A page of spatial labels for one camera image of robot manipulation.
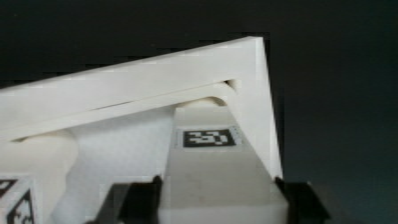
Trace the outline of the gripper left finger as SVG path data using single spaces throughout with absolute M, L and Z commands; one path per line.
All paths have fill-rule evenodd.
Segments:
M 85 224 L 160 224 L 161 177 L 110 187 L 96 217 Z

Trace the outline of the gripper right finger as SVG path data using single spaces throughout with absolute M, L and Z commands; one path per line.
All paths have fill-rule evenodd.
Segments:
M 273 179 L 288 201 L 288 224 L 355 224 L 327 204 L 309 182 Z

